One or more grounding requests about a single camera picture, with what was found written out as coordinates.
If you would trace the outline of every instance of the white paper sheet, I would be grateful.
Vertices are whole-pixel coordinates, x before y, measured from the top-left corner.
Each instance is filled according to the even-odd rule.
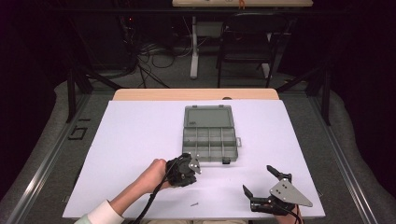
[[[109,102],[64,217],[82,217],[113,199],[154,159],[178,157],[186,105],[230,105],[236,136],[242,139],[239,157],[230,165],[201,162],[197,182],[160,191],[146,219],[272,217],[251,212],[242,189],[245,185],[255,197],[268,197],[278,181],[266,165],[293,174],[293,185],[314,205],[301,206],[304,217],[325,216],[283,102],[231,100]],[[148,198],[139,199],[124,216],[138,217]]]

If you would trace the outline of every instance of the plastic organizer box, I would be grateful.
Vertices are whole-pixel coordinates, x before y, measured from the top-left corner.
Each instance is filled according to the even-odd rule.
[[[238,158],[233,111],[229,105],[186,106],[183,153],[199,161],[230,164]]]

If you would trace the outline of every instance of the gray floor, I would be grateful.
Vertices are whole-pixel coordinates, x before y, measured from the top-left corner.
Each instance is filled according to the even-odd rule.
[[[178,57],[166,69],[154,67],[152,61],[142,64],[171,88],[216,88],[216,57],[212,53],[212,48],[202,47],[200,52],[199,75],[195,80],[190,79],[191,57]],[[156,55],[154,62],[157,65],[158,63],[168,65],[172,62],[172,58]],[[225,68],[226,76],[237,76],[238,70],[236,67]],[[254,76],[259,76],[261,72],[255,69],[242,71],[255,74]],[[110,76],[115,73],[107,72],[105,75]],[[286,75],[275,74],[271,87],[275,88],[284,84],[285,79],[288,78],[290,77]],[[142,79],[137,71],[113,80],[123,87],[142,87]],[[258,82],[249,81],[242,85],[250,87],[252,83]],[[93,80],[92,84],[95,87],[94,93],[89,97],[79,97],[81,109],[78,117],[70,125],[64,123],[67,118],[66,86],[62,84],[56,89],[57,104],[48,125],[18,179],[0,203],[0,223],[7,223],[7,221],[8,223],[73,222],[62,218],[66,205],[63,200],[73,189],[75,176],[84,162],[106,104],[113,94],[113,91],[102,83]],[[148,88],[162,87],[150,77],[146,79],[146,84]],[[307,220],[306,223],[364,223],[367,220],[357,204],[359,200],[354,196],[354,189],[347,184],[349,176],[357,179],[358,187],[374,214],[375,221],[366,221],[366,223],[393,223],[396,220],[396,202],[377,184],[371,171],[361,159],[354,141],[353,128],[342,100],[332,93],[330,113],[332,127],[329,129],[323,125],[318,116],[317,99],[306,97],[303,92],[304,87],[305,83],[299,84],[290,91],[280,94],[280,98],[288,109],[315,185],[323,194],[320,199],[326,217]],[[83,140],[67,139],[75,125],[87,128]],[[335,142],[329,136],[329,132],[335,136]],[[348,168],[350,168],[347,170],[351,171],[347,176],[343,174],[345,167],[337,160],[334,145],[342,149],[343,156],[347,160]],[[30,183],[37,183],[37,173],[48,174],[40,179],[41,182],[45,182],[44,186],[27,190]],[[31,192],[34,192],[34,196],[29,197]],[[23,212],[18,213],[14,210],[16,206],[22,208]],[[274,223],[274,221],[261,220],[255,223]]]

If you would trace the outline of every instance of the black metal bar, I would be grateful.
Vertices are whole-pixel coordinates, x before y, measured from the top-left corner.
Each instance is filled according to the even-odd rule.
[[[300,83],[304,79],[315,75],[319,70],[320,70],[320,67],[315,67],[312,70],[310,70],[309,72],[303,74],[302,76],[296,77],[295,79],[293,79],[292,81],[286,83],[285,85],[276,88],[276,91],[277,92],[287,91],[288,89],[290,89],[291,87],[293,87],[296,84]]]
[[[62,8],[49,7],[48,12],[57,15],[85,15],[85,14],[102,14],[102,15],[169,15],[169,16],[225,16],[236,12],[268,12],[281,13],[295,17],[340,17],[350,16],[348,9],[341,10],[317,10],[309,7],[252,7],[252,9],[238,9],[237,7],[172,7],[172,8]]]
[[[142,68],[142,66],[140,66],[140,64],[138,64],[137,66],[139,67],[139,70],[140,70],[140,76],[142,77],[143,87],[146,89],[147,86],[146,86],[146,79],[145,79],[145,77],[143,76],[143,68]]]
[[[330,108],[330,84],[331,84],[331,70],[326,69],[324,73],[324,84],[322,93],[322,105],[321,105],[321,116],[327,125],[330,124],[329,120],[329,108]]]
[[[70,122],[72,118],[76,115],[76,90],[75,90],[75,80],[74,71],[70,69],[67,74],[67,101],[69,103],[69,115],[67,117],[66,123]]]
[[[81,92],[84,94],[91,94],[93,91],[93,86],[88,80],[87,76],[77,69],[75,70],[75,74],[76,84]]]
[[[81,70],[81,72],[84,72],[85,74],[90,75],[90,77],[95,78],[96,80],[106,84],[108,87],[112,88],[113,90],[119,90],[122,88],[122,86],[120,86],[119,84],[116,84],[112,81],[110,81],[109,79],[102,77],[101,75],[95,73],[94,71],[92,71],[91,69],[86,68],[85,66],[80,65],[78,67],[79,70]]]
[[[324,82],[324,67],[319,67],[320,69],[317,71],[315,76],[312,76],[312,79],[309,80],[308,85],[305,88],[305,93],[308,96],[316,96],[318,95],[320,88]]]

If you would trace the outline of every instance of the black curtain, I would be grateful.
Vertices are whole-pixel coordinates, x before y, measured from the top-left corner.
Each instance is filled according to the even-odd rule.
[[[138,8],[171,8],[172,0],[135,0]],[[140,34],[146,40],[171,48],[174,44],[170,16],[134,16]]]
[[[59,6],[60,1],[47,3]],[[0,7],[0,198],[18,176],[55,104],[54,88],[74,60],[87,63],[69,21],[41,1],[2,2]]]
[[[345,102],[359,151],[378,182],[396,197],[396,19],[394,1],[314,1],[320,9],[351,7],[358,16],[299,20],[278,72],[301,76],[318,65],[329,52],[332,89]],[[347,35],[340,34],[353,24]],[[334,49],[332,41],[340,49]]]

